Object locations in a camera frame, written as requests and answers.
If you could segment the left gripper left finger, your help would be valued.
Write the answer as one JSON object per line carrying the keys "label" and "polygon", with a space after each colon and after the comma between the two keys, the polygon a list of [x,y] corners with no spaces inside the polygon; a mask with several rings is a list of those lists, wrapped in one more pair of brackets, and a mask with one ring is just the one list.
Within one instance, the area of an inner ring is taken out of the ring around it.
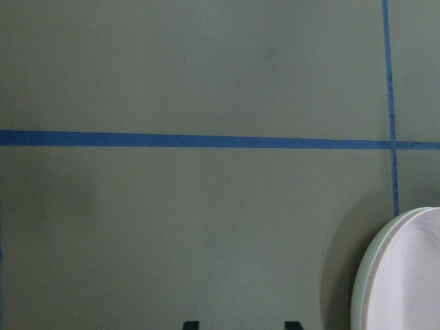
{"label": "left gripper left finger", "polygon": [[182,330],[199,330],[199,321],[198,320],[185,321],[185,323],[182,326]]}

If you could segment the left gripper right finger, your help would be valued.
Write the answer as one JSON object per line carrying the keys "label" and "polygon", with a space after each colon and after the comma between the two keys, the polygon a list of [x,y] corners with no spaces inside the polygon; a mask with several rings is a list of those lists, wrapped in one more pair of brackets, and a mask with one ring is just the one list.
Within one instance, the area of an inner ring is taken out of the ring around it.
{"label": "left gripper right finger", "polygon": [[284,330],[303,330],[301,322],[295,321],[285,321]]}

